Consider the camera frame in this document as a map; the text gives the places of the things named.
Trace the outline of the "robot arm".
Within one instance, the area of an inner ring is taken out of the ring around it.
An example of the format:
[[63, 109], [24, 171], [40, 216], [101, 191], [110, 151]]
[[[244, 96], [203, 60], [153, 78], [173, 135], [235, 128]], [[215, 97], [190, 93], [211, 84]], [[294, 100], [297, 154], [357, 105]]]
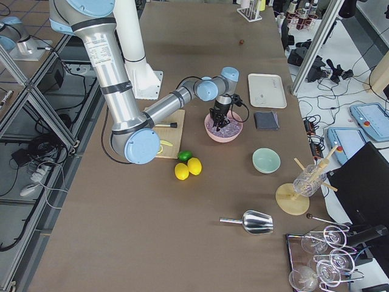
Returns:
[[160, 83], [146, 62], [134, 1], [50, 1], [53, 30], [79, 37], [97, 76], [113, 118], [111, 147], [127, 164], [146, 164], [159, 151], [155, 124], [198, 97], [214, 100], [217, 126], [226, 121], [239, 72], [224, 67], [213, 78], [183, 80], [144, 111], [136, 102], [136, 91]]
[[1, 46], [14, 60], [39, 61], [51, 40], [36, 40], [15, 16], [1, 19]]

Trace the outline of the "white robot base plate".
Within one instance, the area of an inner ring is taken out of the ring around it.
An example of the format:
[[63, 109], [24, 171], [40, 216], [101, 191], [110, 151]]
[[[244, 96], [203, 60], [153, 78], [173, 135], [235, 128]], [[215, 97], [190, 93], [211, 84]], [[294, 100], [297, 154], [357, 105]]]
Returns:
[[136, 99], [158, 99], [164, 76], [162, 71], [154, 71], [145, 59], [136, 62], [126, 60], [125, 68]]

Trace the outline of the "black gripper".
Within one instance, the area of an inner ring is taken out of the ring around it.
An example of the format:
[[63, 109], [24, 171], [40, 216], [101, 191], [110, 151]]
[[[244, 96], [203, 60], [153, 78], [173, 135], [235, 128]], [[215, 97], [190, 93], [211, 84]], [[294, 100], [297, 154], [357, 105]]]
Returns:
[[219, 102], [215, 102], [213, 107], [210, 108], [210, 117], [213, 120], [213, 128], [216, 131], [220, 131], [220, 128], [224, 128], [230, 123], [230, 120], [226, 119], [228, 111], [229, 105], [221, 104]]

